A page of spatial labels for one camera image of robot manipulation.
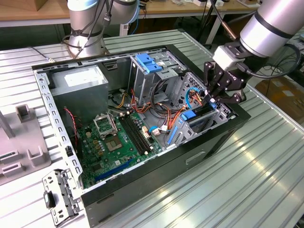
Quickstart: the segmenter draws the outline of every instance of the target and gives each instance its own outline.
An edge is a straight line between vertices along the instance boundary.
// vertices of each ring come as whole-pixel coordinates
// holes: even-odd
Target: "cardboard box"
[[[38,11],[47,0],[0,0],[0,5]]]
[[[285,77],[271,79],[267,92],[268,82],[268,79],[261,81],[256,89],[299,124],[303,124],[304,92]]]

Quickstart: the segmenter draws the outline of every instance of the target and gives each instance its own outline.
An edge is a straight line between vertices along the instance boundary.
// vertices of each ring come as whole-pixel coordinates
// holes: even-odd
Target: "slotted aluminum surface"
[[[208,51],[177,30],[105,40],[111,53],[174,44],[202,69]],[[38,47],[56,61],[62,45]],[[46,60],[29,48],[0,52],[0,110],[35,109],[53,163],[0,186],[0,226],[51,228],[41,178],[64,168],[31,65]],[[304,132],[253,89],[241,106],[252,116],[221,151],[189,172],[113,215],[100,227],[292,227],[304,213]],[[65,228],[87,228],[82,214]]]

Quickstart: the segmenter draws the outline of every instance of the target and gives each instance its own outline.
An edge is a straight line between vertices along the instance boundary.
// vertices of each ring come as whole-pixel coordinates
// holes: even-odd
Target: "blue clip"
[[[191,119],[193,117],[195,117],[196,114],[192,111],[192,110],[188,110],[188,111],[185,111],[181,117],[184,121],[188,120],[188,119]]]
[[[142,65],[147,73],[154,73],[162,70],[148,54],[139,54],[135,56],[136,60]]]

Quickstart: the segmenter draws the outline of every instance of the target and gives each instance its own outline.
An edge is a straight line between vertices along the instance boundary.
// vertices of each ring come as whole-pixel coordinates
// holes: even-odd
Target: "yellow wire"
[[[118,106],[116,106],[116,108],[121,108],[123,106],[123,104],[124,104],[124,97],[125,97],[125,94],[123,95],[123,99],[122,99],[121,103]]]

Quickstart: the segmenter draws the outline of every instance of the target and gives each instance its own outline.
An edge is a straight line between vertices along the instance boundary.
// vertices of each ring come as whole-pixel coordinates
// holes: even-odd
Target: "metal case frame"
[[[162,48],[170,51],[182,64],[186,65],[196,77],[201,78],[203,72],[174,45],[145,48],[136,50],[136,52],[153,52],[154,50]],[[129,53],[134,52],[128,51],[104,57],[90,57],[81,60],[69,60],[62,63],[32,67],[39,84],[43,101],[47,108],[47,113],[50,116],[58,141],[63,148],[72,147],[72,144],[65,131],[65,127],[61,121],[54,100],[52,96],[50,96],[47,80],[43,71],[55,69],[54,65],[58,66],[60,64],[60,66],[63,67],[71,65],[79,66],[79,62],[81,62],[82,65],[85,63],[93,64],[96,63],[96,59],[98,58],[115,59],[115,56],[127,57]],[[151,193],[170,180],[176,178],[178,175],[181,175],[186,170],[201,163],[205,158],[216,153],[229,137],[250,118],[250,115],[239,105],[230,104],[228,107],[236,114],[236,118],[231,119],[214,129],[210,129],[207,133],[190,142],[180,145],[162,156],[130,170],[124,175],[116,176],[105,184],[95,187],[90,191],[81,192],[77,189],[80,186],[78,178],[82,172],[81,165],[77,163],[78,159],[73,149],[70,156],[67,156],[66,151],[64,151],[63,157],[66,158],[66,162],[73,175],[73,177],[67,180],[67,183],[71,186],[73,198],[81,198],[90,227],[97,226],[126,206]]]

